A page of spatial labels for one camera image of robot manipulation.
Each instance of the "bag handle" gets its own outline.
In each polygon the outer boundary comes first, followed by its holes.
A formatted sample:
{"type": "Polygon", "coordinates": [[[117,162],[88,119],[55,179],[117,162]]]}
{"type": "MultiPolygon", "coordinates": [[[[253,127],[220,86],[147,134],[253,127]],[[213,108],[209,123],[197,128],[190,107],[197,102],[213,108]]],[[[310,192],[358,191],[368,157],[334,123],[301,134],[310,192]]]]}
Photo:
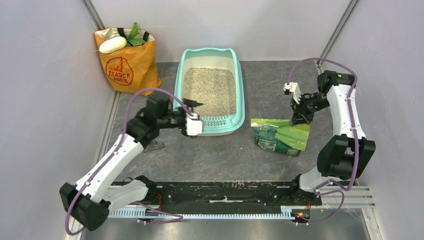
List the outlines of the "bag handle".
{"type": "MultiPolygon", "coordinates": [[[[125,36],[125,32],[124,32],[124,28],[122,28],[122,27],[118,27],[117,28],[117,30],[118,30],[118,34],[121,36],[121,37],[123,37],[123,38],[127,38],[127,36],[125,36]]],[[[148,41],[148,39],[149,39],[149,35],[150,35],[150,33],[148,33],[147,31],[145,31],[144,33],[143,33],[143,40],[147,43],[147,41],[148,41]]]]}

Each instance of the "green leafy vegetable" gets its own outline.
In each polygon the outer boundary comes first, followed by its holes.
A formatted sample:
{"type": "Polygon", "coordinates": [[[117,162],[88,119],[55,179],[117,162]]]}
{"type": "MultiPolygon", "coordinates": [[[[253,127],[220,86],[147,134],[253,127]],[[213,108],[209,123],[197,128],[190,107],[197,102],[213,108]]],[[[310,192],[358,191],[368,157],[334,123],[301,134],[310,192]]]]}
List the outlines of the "green leafy vegetable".
{"type": "Polygon", "coordinates": [[[127,43],[131,44],[132,46],[145,44],[146,43],[145,40],[141,38],[136,38],[138,34],[139,34],[139,25],[136,22],[134,22],[134,26],[132,27],[131,32],[129,32],[128,37],[126,37],[127,43]]]}
{"type": "Polygon", "coordinates": [[[127,40],[132,40],[139,34],[139,25],[134,22],[134,26],[132,27],[131,31],[129,32],[128,37],[126,37],[127,40]]]}

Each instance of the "litter box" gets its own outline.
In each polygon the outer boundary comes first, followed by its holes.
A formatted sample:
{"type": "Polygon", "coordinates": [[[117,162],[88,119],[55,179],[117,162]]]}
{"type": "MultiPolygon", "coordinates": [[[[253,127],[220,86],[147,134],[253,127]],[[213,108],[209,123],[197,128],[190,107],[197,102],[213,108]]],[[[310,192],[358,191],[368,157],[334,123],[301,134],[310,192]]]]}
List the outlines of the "litter box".
{"type": "MultiPolygon", "coordinates": [[[[221,116],[200,116],[203,120],[204,130],[201,136],[221,136],[233,133],[245,121],[245,96],[243,90],[242,69],[237,60],[236,53],[230,48],[200,48],[187,49],[178,65],[175,82],[175,96],[183,97],[184,76],[190,68],[208,68],[229,70],[235,80],[235,114],[221,116]]],[[[174,108],[180,104],[173,101],[174,108]]]]}

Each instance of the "white wall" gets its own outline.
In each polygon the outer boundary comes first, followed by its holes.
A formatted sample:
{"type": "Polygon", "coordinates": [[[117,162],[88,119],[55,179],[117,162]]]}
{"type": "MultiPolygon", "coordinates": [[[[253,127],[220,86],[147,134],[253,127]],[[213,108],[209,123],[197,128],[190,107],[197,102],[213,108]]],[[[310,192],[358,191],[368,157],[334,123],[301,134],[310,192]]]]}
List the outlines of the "white wall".
{"type": "Polygon", "coordinates": [[[328,57],[358,75],[360,123],[376,143],[360,180],[389,240],[424,234],[423,12],[419,0],[360,1],[328,57]]]}
{"type": "Polygon", "coordinates": [[[63,239],[59,188],[96,162],[113,91],[79,0],[0,3],[0,239],[63,239]]]}
{"type": "Polygon", "coordinates": [[[349,0],[92,0],[105,26],[154,35],[156,60],[186,49],[232,48],[243,61],[321,54],[349,0]]]}

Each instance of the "litter bag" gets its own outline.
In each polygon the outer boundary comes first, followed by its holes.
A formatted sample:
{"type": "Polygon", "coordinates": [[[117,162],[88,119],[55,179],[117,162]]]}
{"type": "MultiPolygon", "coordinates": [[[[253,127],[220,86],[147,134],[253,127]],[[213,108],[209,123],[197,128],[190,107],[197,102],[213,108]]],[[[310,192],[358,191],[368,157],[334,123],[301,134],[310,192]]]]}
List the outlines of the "litter bag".
{"type": "MultiPolygon", "coordinates": [[[[94,33],[97,47],[111,38],[127,38],[132,28],[110,27],[94,33]]],[[[136,38],[143,39],[141,45],[126,46],[117,51],[104,54],[99,52],[103,71],[113,89],[135,94],[141,89],[159,87],[162,83],[155,60],[155,39],[147,31],[139,30],[136,38]]],[[[151,91],[142,93],[147,96],[151,91]]]]}
{"type": "Polygon", "coordinates": [[[309,124],[290,126],[286,119],[252,118],[250,125],[256,133],[254,143],[262,149],[299,156],[306,148],[309,124]]]}

